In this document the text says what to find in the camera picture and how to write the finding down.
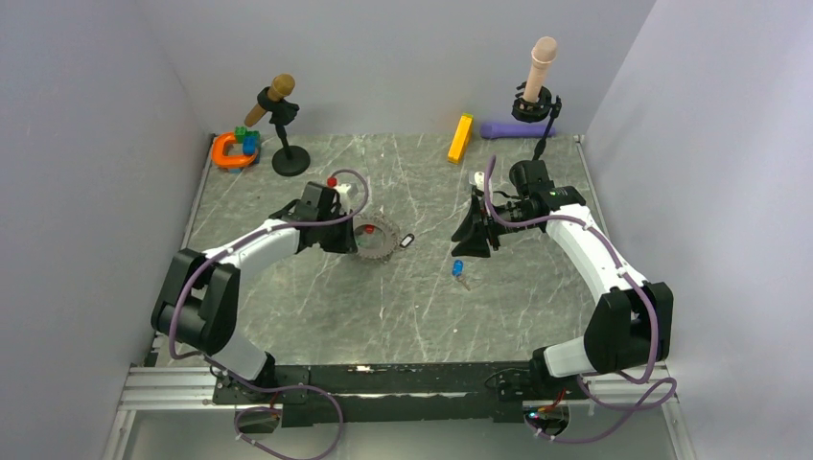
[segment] purple object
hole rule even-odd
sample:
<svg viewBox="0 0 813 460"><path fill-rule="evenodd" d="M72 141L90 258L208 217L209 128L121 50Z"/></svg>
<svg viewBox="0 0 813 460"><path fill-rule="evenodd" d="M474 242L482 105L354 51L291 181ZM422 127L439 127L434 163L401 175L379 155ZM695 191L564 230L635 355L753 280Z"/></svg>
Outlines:
<svg viewBox="0 0 813 460"><path fill-rule="evenodd" d="M545 123L498 123L485 122L480 125L480 137L483 139L499 139L500 137L542 137L545 134ZM547 137L556 134L556 128L551 127Z"/></svg>

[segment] brown microphone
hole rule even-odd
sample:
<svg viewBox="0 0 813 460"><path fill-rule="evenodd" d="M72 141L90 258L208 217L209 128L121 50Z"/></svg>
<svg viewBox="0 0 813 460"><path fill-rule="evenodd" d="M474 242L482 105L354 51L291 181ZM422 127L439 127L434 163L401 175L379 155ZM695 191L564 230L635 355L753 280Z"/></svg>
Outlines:
<svg viewBox="0 0 813 460"><path fill-rule="evenodd" d="M293 77L289 74L280 74L274 77L274 80L271 82L271 85L268 87L268 91L266 95L272 101L278 103L281 99L290 96L290 93L293 91L296 82L293 80ZM266 110L257 103L254 105L254 108L248 112L248 115L245 116L245 120L243 123L247 127L253 127L257 122L260 121L266 115Z"/></svg>
<svg viewBox="0 0 813 460"><path fill-rule="evenodd" d="M545 83L547 69L550 63L556 59L556 40L549 36L543 36L536 42L531 50L531 71L528 74L528 81L525 84L523 99L529 103L539 101L539 91Z"/></svg>

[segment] black round stand base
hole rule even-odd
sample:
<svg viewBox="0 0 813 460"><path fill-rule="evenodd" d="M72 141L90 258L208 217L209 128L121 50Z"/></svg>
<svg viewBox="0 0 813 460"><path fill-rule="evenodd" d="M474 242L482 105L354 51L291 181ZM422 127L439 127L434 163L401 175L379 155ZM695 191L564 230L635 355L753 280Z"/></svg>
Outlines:
<svg viewBox="0 0 813 460"><path fill-rule="evenodd" d="M274 171L285 177L294 177L304 173L311 165L311 156L308 151L298 146L290 146L290 158L285 149L279 149L271 158L271 167Z"/></svg>

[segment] blue lego brick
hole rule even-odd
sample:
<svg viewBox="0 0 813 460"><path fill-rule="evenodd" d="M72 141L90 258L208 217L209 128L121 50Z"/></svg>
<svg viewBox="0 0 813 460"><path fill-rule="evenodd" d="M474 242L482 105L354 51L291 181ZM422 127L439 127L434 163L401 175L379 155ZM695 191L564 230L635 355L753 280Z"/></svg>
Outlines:
<svg viewBox="0 0 813 460"><path fill-rule="evenodd" d="M257 138L254 136L245 136L243 139L243 155L253 155L254 150L257 149Z"/></svg>

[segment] small blue toy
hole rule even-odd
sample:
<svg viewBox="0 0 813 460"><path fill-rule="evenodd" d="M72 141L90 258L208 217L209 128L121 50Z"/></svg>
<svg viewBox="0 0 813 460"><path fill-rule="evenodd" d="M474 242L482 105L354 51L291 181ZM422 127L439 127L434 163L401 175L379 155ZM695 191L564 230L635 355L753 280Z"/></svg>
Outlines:
<svg viewBox="0 0 813 460"><path fill-rule="evenodd" d="M254 150L257 149L257 138L254 136L245 136L243 138L243 155L253 155Z"/></svg>
<svg viewBox="0 0 813 460"><path fill-rule="evenodd" d="M469 287L469 284L466 283L466 279L463 278L463 261L457 259L452 264L452 276L457 280L461 285L463 285L466 290L472 290Z"/></svg>

